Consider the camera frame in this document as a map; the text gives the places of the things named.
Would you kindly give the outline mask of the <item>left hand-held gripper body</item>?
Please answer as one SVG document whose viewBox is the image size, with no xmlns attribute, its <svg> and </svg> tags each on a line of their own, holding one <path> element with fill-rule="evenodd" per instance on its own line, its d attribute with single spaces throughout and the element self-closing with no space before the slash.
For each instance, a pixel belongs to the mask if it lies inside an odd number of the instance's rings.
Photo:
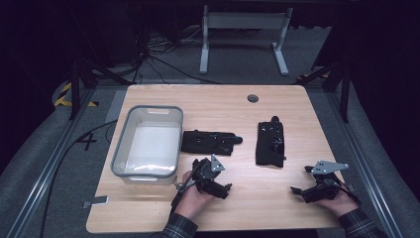
<svg viewBox="0 0 420 238">
<path fill-rule="evenodd" d="M 212 155 L 211 159 L 204 158 L 200 160 L 199 166 L 193 169 L 193 180 L 198 190 L 215 197 L 221 197 L 224 192 L 224 186 L 215 182 L 215 178 L 224 169 L 225 167 L 215 155 Z"/>
</svg>

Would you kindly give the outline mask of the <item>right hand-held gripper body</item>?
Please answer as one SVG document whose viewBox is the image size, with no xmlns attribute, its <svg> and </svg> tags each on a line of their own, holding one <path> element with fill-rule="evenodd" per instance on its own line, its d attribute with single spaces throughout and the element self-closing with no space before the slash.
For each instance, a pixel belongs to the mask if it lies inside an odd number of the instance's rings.
<svg viewBox="0 0 420 238">
<path fill-rule="evenodd" d="M 348 164 L 318 161 L 313 166 L 313 173 L 316 185 L 302 191 L 302 197 L 306 203 L 315 202 L 321 199 L 334 199 L 342 187 L 342 182 L 336 176 L 336 172 L 346 170 Z"/>
</svg>

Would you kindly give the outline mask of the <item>black glove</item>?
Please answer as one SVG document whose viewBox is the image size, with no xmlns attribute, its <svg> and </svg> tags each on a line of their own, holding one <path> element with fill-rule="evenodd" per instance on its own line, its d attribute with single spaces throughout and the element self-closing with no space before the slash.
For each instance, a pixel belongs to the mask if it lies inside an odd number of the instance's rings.
<svg viewBox="0 0 420 238">
<path fill-rule="evenodd" d="M 181 151 L 190 154 L 231 156 L 243 138 L 229 132 L 184 131 Z"/>
<path fill-rule="evenodd" d="M 279 118 L 273 116 L 268 122 L 260 122 L 256 146 L 256 164 L 282 168 L 286 160 L 284 150 L 283 125 Z"/>
</svg>

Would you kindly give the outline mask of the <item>grey-rimmed white plastic bin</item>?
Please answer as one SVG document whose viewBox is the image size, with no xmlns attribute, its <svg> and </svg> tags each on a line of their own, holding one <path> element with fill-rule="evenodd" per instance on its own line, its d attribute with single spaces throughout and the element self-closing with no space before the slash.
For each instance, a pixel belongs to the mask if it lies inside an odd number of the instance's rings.
<svg viewBox="0 0 420 238">
<path fill-rule="evenodd" d="M 179 107 L 132 107 L 113 155 L 112 173 L 126 183 L 171 184 L 178 167 L 182 124 Z"/>
</svg>

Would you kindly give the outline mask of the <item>person's right hand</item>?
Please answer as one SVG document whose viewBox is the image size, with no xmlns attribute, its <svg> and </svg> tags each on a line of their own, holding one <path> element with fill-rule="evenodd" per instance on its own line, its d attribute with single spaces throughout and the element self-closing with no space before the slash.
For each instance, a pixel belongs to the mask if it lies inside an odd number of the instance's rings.
<svg viewBox="0 0 420 238">
<path fill-rule="evenodd" d="M 339 191 L 334 199 L 321 199 L 316 201 L 317 205 L 330 210 L 337 217 L 341 217 L 359 206 L 343 191 Z"/>
</svg>

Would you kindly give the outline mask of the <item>person's left hand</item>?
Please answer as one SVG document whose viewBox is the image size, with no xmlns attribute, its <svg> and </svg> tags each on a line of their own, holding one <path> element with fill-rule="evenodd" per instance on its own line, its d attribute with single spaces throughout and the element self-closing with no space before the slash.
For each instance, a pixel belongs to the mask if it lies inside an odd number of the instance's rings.
<svg viewBox="0 0 420 238">
<path fill-rule="evenodd" d="M 174 212 L 193 220 L 213 199 L 213 195 L 200 192 L 195 185 L 192 185 L 182 195 Z"/>
</svg>

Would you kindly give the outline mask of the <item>black metal stand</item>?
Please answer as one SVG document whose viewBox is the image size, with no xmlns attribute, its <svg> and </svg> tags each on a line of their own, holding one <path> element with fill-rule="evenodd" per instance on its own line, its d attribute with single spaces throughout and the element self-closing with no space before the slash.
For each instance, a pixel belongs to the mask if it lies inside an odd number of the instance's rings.
<svg viewBox="0 0 420 238">
<path fill-rule="evenodd" d="M 87 89 L 94 89 L 98 83 L 97 76 L 93 70 L 99 71 L 106 77 L 122 85 L 133 85 L 133 82 L 124 79 L 122 76 L 112 72 L 105 66 L 94 62 L 91 59 L 78 58 L 74 61 L 71 68 L 71 114 L 70 120 L 73 120 L 81 109 L 80 83 L 83 83 Z"/>
<path fill-rule="evenodd" d="M 341 86 L 339 112 L 345 123 L 349 122 L 348 119 L 348 103 L 350 95 L 350 70 L 341 62 L 333 62 L 327 66 L 311 72 L 308 75 L 301 74 L 297 77 L 294 85 L 306 85 L 307 83 L 321 78 L 326 75 L 326 79 L 322 84 L 325 92 L 332 93 L 338 86 Z"/>
</svg>

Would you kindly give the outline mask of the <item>grey tape strip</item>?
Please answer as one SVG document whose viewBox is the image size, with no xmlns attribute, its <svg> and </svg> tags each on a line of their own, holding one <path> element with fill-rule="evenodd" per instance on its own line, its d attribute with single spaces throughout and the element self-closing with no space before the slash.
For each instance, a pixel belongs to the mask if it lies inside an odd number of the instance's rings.
<svg viewBox="0 0 420 238">
<path fill-rule="evenodd" d="M 95 196 L 91 200 L 83 201 L 81 207 L 83 209 L 87 209 L 91 206 L 107 204 L 108 202 L 109 202 L 109 197 L 107 195 Z"/>
</svg>

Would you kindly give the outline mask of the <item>yellow-black hazard tape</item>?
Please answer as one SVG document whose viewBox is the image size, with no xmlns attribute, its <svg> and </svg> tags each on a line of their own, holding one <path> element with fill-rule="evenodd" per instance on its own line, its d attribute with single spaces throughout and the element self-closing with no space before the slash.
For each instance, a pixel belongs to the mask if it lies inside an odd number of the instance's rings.
<svg viewBox="0 0 420 238">
<path fill-rule="evenodd" d="M 64 87 L 61 89 L 60 94 L 57 97 L 57 100 L 54 102 L 54 106 L 71 106 L 72 102 L 65 99 L 66 94 L 71 89 L 72 83 L 67 82 Z"/>
</svg>

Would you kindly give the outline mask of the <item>white metal desk frame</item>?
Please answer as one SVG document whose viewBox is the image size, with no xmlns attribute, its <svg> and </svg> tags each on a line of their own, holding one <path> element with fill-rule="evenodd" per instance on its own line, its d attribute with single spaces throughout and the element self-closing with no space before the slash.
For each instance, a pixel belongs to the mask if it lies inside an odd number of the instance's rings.
<svg viewBox="0 0 420 238">
<path fill-rule="evenodd" d="M 281 13 L 239 13 L 239 12 L 212 12 L 209 7 L 203 7 L 202 17 L 202 49 L 199 72 L 206 74 L 209 61 L 209 30 L 210 29 L 251 29 L 251 30 L 279 30 L 279 38 L 271 44 L 281 75 L 288 75 L 282 46 L 285 40 L 289 22 L 293 13 L 287 8 Z"/>
</svg>

